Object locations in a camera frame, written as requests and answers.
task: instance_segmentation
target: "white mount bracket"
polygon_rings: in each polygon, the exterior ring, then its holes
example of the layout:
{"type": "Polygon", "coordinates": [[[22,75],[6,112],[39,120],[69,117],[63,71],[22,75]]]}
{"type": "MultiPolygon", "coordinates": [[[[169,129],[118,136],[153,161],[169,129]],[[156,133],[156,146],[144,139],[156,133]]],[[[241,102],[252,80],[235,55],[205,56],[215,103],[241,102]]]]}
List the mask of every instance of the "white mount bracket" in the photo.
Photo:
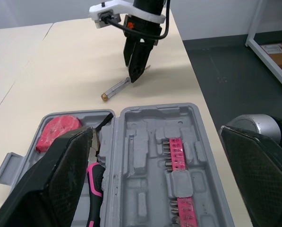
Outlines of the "white mount bracket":
{"type": "Polygon", "coordinates": [[[134,7],[132,3],[122,0],[111,0],[111,1],[103,2],[102,4],[99,5],[92,6],[91,8],[89,8],[89,17],[91,17],[91,19],[95,23],[100,23],[101,14],[106,12],[110,12],[113,15],[126,13],[157,24],[162,24],[165,21],[164,15],[159,16],[142,11],[134,7]]]}

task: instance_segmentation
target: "white wall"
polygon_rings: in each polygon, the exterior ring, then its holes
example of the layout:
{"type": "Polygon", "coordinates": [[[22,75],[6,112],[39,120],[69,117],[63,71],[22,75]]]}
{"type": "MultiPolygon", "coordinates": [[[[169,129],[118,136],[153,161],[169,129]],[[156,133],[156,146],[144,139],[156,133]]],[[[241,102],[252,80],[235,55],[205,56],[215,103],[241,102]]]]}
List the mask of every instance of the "white wall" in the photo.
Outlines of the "white wall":
{"type": "MultiPolygon", "coordinates": [[[[183,40],[247,34],[258,0],[172,0],[183,40]]],[[[269,0],[258,32],[282,30],[282,0],[269,0]]]]}
{"type": "MultiPolygon", "coordinates": [[[[0,28],[87,18],[103,0],[0,0],[0,28]]],[[[171,0],[183,40],[247,34],[259,0],[171,0]]],[[[269,0],[259,32],[282,30],[282,0],[269,0]]]]}
{"type": "Polygon", "coordinates": [[[258,32],[282,30],[282,0],[270,0],[258,28],[258,32]]]}

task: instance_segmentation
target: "tabletop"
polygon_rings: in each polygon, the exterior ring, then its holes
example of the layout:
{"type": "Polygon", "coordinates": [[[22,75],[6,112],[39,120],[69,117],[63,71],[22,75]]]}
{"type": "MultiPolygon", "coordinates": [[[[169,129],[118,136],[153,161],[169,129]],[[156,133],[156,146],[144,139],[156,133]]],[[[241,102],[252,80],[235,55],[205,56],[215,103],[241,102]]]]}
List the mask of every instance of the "tabletop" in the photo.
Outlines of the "tabletop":
{"type": "Polygon", "coordinates": [[[0,29],[0,103],[52,24],[0,29]]]}
{"type": "MultiPolygon", "coordinates": [[[[141,78],[107,103],[100,95],[127,75],[125,37],[114,27],[96,29],[90,19],[58,22],[30,58],[0,104],[0,165],[8,152],[25,155],[41,119],[53,112],[194,103],[198,106],[237,227],[251,227],[217,131],[183,42],[170,17],[168,36],[152,50],[141,78]]],[[[0,206],[9,187],[0,185],[0,206]]]]}

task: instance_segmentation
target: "cardboard box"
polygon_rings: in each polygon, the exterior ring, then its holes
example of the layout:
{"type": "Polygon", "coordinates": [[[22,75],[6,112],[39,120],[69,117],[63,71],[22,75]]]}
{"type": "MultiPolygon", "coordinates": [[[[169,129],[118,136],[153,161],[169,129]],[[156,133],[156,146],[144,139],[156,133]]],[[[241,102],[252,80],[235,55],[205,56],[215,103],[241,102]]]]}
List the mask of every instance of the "cardboard box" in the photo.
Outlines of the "cardboard box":
{"type": "Polygon", "coordinates": [[[262,49],[272,58],[272,60],[282,69],[282,43],[261,45],[262,49]]]}

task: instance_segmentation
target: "toolbox latch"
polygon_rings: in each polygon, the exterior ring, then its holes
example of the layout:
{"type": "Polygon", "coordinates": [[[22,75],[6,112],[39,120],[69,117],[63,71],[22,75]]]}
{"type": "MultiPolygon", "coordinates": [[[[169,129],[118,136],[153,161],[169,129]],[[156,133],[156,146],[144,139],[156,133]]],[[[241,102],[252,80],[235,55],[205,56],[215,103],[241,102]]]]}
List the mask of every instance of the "toolbox latch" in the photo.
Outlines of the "toolbox latch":
{"type": "Polygon", "coordinates": [[[8,153],[0,166],[0,183],[11,186],[19,164],[23,157],[16,153],[8,153]]]}

